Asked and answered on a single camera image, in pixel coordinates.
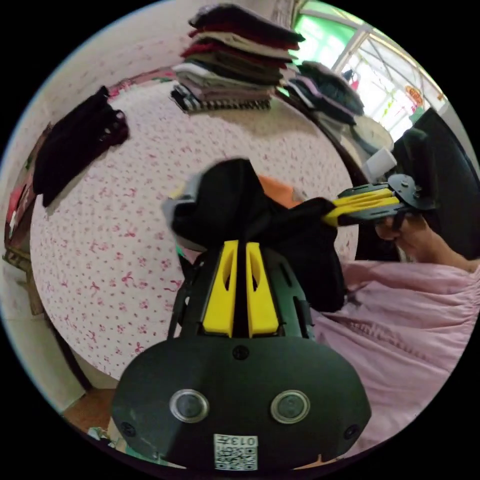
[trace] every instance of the printed label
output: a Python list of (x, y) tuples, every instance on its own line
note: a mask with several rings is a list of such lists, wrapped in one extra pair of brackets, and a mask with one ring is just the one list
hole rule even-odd
[(215, 468), (217, 470), (257, 470), (257, 436), (220, 435), (213, 436)]

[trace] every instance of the person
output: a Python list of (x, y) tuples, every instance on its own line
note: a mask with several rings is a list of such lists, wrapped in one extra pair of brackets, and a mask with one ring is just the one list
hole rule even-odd
[(352, 364), (372, 409), (344, 458), (388, 440), (421, 413), (455, 368), (480, 312), (480, 259), (453, 251), (422, 216), (407, 216), (399, 231), (389, 218), (376, 232), (415, 262), (344, 263), (343, 308), (312, 310), (316, 341)]

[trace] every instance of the black cloth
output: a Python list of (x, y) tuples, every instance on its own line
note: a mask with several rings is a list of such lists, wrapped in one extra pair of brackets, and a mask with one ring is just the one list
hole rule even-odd
[(225, 22), (236, 25), (243, 30), (248, 29), (257, 36), (261, 32), (266, 38), (272, 37), (277, 41), (296, 43), (305, 40), (300, 33), (284, 28), (251, 10), (232, 3), (204, 6), (188, 21), (189, 25), (195, 29)]
[(326, 97), (338, 102), (355, 115), (364, 114), (364, 105), (352, 87), (335, 74), (320, 71), (313, 65), (302, 63), (298, 70), (303, 77), (308, 77), (318, 91)]
[(341, 108), (337, 108), (335, 105), (332, 105), (332, 103), (326, 100), (324, 96), (319, 97), (313, 95), (313, 93), (301, 81), (293, 78), (285, 86), (285, 89), (291, 95), (297, 97), (301, 102), (303, 102), (302, 98), (297, 94), (297, 92), (292, 86), (295, 86), (298, 90), (300, 90), (301, 94), (311, 102), (311, 104), (314, 106), (314, 111), (323, 112), (330, 118), (347, 125), (357, 124), (355, 118), (352, 115), (349, 115)]
[(324, 198), (285, 208), (265, 195), (247, 159), (234, 158), (204, 173), (196, 202), (176, 207), (171, 228), (207, 249), (239, 240), (275, 250), (289, 262), (311, 307), (336, 312), (346, 294), (334, 248), (337, 229), (321, 220), (334, 208)]
[(48, 207), (67, 184), (111, 146), (129, 136), (125, 114), (109, 104), (100, 88), (56, 123), (41, 146), (33, 172), (33, 191)]

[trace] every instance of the red folded cloth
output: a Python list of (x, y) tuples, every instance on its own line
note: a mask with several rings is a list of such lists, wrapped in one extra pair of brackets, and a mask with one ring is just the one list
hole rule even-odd
[(272, 58), (269, 56), (257, 55), (255, 53), (248, 53), (246, 51), (237, 50), (221, 41), (209, 40), (208, 43), (194, 43), (187, 48), (180, 56), (184, 59), (194, 54), (207, 54), (210, 52), (228, 52), (240, 59), (247, 60), (253, 64), (262, 65), (264, 67), (272, 67), (274, 69), (286, 69), (285, 61), (279, 58)]
[(16, 186), (12, 193), (10, 194), (10, 201), (8, 202), (8, 210), (6, 212), (6, 222), (9, 224), (10, 221), (12, 220), (12, 216), (19, 206), (20, 203), (20, 197), (22, 196), (22, 193), (24, 192), (25, 189), (25, 183), (20, 184), (19, 186)]
[(276, 40), (275, 38), (265, 38), (254, 32), (250, 32), (243, 28), (239, 28), (234, 23), (218, 23), (212, 24), (208, 26), (204, 26), (197, 30), (191, 31), (188, 36), (190, 38), (194, 38), (195, 35), (199, 34), (200, 32), (230, 32), (232, 34), (237, 34), (243, 37), (244, 39), (251, 40), (252, 42), (256, 42), (258, 44), (267, 45), (268, 47), (272, 47), (274, 49), (282, 49), (282, 50), (299, 50), (298, 43), (287, 43), (282, 40)]

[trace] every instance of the white bedsheet with pink pattern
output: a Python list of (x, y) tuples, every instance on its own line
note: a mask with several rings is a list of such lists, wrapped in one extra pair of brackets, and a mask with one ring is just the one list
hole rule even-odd
[[(169, 99), (172, 83), (118, 96), (131, 139), (72, 180), (47, 209), (36, 202), (31, 258), (38, 292), (67, 343), (118, 379), (138, 353), (167, 336), (183, 277), (160, 205), (190, 175), (216, 160), (245, 156), (259, 174), (309, 198), (351, 188), (333, 145), (289, 105), (271, 111), (189, 116)], [(338, 232), (344, 260), (357, 250), (356, 226)]]

